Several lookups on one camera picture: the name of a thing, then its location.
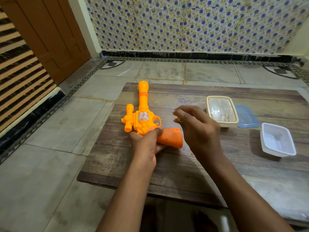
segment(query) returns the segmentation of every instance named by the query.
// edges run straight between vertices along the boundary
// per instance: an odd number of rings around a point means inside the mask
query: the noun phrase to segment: plastic container
[[[279,156],[295,156],[296,149],[290,131],[279,125],[262,123],[261,143],[264,152]]]
[[[235,109],[239,119],[239,128],[253,128],[260,125],[259,120],[248,107],[244,105],[235,105]]]
[[[206,98],[207,113],[221,127],[234,127],[238,124],[238,115],[233,101],[225,96],[208,96]]]

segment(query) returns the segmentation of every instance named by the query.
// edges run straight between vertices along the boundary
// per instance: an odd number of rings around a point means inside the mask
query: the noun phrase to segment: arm
[[[174,121],[182,126],[185,141],[217,185],[239,231],[294,231],[223,154],[216,121],[197,106],[180,106],[173,114],[181,119]]]
[[[161,129],[155,129],[146,136],[133,132],[133,160],[122,178],[96,232],[128,231],[138,232],[147,196],[148,185],[156,166],[155,155],[165,146],[157,144]]]

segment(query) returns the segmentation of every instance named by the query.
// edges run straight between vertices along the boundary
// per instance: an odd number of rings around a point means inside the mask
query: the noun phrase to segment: tiled floor
[[[94,62],[84,65],[60,87],[67,93],[94,66]],[[114,191],[77,182],[76,175],[124,84],[141,80],[293,89],[309,101],[303,81],[280,77],[261,66],[126,61],[98,70],[0,165],[0,231],[95,231]],[[189,221],[193,206],[155,202],[161,212],[160,231],[193,231]],[[228,210],[202,210],[220,231],[236,231]]]

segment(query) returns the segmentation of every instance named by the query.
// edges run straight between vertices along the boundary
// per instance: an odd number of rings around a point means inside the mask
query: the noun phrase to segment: blue plastic lid
[[[236,105],[235,109],[239,119],[239,128],[253,128],[260,125],[259,120],[248,107],[244,105]]]

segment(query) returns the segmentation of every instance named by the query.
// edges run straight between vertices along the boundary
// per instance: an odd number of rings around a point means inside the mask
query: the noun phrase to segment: hand
[[[134,151],[132,162],[153,171],[157,163],[155,155],[166,147],[166,145],[157,143],[157,137],[162,132],[162,129],[156,128],[149,131],[144,137],[136,132],[131,132],[129,135]]]
[[[220,125],[197,106],[180,106],[173,115],[180,118],[186,143],[196,159],[203,164],[214,164],[223,156],[220,144]]]

